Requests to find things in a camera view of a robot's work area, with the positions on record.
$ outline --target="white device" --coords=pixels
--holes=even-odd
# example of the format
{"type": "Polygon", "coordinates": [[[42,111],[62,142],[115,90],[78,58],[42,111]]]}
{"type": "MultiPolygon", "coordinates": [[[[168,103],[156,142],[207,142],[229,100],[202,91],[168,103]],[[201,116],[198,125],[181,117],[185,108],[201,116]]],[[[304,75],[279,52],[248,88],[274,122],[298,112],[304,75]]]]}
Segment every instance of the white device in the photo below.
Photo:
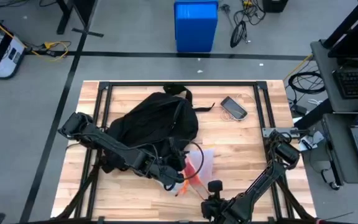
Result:
{"type": "Polygon", "coordinates": [[[0,61],[0,78],[13,77],[24,56],[23,44],[17,37],[11,40],[6,51],[6,56],[0,61]]]}

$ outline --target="wooden tabletop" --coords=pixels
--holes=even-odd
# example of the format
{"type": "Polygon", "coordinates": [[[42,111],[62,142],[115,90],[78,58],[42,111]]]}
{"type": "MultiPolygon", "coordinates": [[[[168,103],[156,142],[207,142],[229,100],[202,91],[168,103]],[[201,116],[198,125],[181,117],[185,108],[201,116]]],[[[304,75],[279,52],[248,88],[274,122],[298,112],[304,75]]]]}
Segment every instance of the wooden tabletop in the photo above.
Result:
{"type": "MultiPolygon", "coordinates": [[[[99,81],[83,83],[77,111],[92,115],[99,81]]],[[[267,81],[273,115],[277,127],[292,127],[288,100],[281,80],[267,81]]],[[[250,86],[188,86],[193,93],[194,107],[206,107],[216,103],[210,112],[197,113],[199,131],[195,141],[204,149],[214,149],[213,179],[223,181],[221,196],[228,199],[248,186],[266,168],[262,145],[259,118],[256,110],[254,92],[250,86]],[[236,99],[248,112],[243,121],[224,121],[221,117],[220,102],[227,96],[236,99]]],[[[163,91],[161,86],[115,86],[112,89],[112,102],[109,109],[108,124],[124,116],[151,93],[163,91]]],[[[268,121],[260,91],[265,120],[268,121]]],[[[105,95],[102,97],[98,125],[101,125],[105,95]]],[[[57,216],[78,190],[85,148],[73,146],[67,150],[62,174],[57,189],[51,217],[57,216]]],[[[303,161],[287,171],[288,185],[294,196],[311,215],[316,215],[306,177],[303,161]]],[[[88,195],[82,209],[85,215],[88,195]]],[[[194,191],[175,197],[165,191],[152,179],[138,177],[131,171],[114,170],[109,174],[99,173],[98,189],[93,210],[93,219],[105,216],[106,220],[144,220],[177,221],[204,220],[201,214],[202,200],[194,191]]],[[[283,215],[284,199],[280,194],[283,215]]],[[[255,205],[253,221],[265,221],[274,216],[272,194],[269,190],[255,205]]]]}

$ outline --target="smartphone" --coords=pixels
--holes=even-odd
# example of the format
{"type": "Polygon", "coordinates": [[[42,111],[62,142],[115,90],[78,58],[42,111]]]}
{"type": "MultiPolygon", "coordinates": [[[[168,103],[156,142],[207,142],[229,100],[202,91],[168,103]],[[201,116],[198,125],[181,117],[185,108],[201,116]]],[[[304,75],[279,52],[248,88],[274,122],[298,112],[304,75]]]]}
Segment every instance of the smartphone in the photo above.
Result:
{"type": "Polygon", "coordinates": [[[222,107],[229,112],[237,120],[244,119],[247,116],[247,112],[243,107],[236,103],[230,96],[226,97],[222,103],[222,107]]]}

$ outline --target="blue bin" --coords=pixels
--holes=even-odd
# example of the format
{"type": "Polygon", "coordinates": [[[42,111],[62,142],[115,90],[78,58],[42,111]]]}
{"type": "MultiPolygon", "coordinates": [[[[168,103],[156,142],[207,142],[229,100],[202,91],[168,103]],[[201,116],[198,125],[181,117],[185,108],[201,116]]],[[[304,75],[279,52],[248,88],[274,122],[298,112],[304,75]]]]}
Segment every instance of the blue bin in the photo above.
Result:
{"type": "Polygon", "coordinates": [[[173,8],[178,52],[210,52],[218,23],[218,1],[176,0],[173,8]]]}

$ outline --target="yellow cable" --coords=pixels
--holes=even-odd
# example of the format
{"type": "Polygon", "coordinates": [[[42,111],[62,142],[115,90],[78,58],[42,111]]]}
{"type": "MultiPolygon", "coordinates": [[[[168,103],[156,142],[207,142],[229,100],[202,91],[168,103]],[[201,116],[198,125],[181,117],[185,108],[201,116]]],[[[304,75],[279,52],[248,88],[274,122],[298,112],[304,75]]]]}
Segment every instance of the yellow cable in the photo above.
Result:
{"type": "Polygon", "coordinates": [[[307,56],[305,59],[303,59],[303,61],[301,63],[299,63],[298,66],[296,66],[284,79],[283,81],[285,81],[290,75],[292,75],[292,73],[294,73],[298,68],[300,68],[309,58],[311,58],[313,56],[313,54],[310,54],[309,56],[307,56]]]}
{"type": "MultiPolygon", "coordinates": [[[[4,33],[5,33],[6,35],[8,35],[9,37],[11,37],[12,39],[15,39],[14,36],[13,36],[10,32],[8,32],[6,29],[3,28],[3,26],[0,25],[0,29],[1,29],[2,31],[4,31],[4,33]]],[[[22,45],[25,49],[29,48],[28,46],[26,46],[25,44],[23,44],[21,41],[19,41],[19,42],[21,43],[21,45],[22,45]]],[[[68,48],[67,48],[67,46],[66,46],[63,42],[53,42],[53,44],[62,44],[62,45],[65,47],[66,52],[65,52],[64,54],[62,54],[59,58],[56,58],[56,59],[53,59],[53,60],[48,60],[48,61],[50,61],[50,62],[56,62],[57,60],[62,59],[62,58],[68,53],[68,48]]],[[[31,52],[32,52],[33,54],[37,55],[37,56],[42,57],[40,54],[38,54],[38,53],[37,53],[36,51],[34,51],[34,50],[32,50],[31,52]]]]}

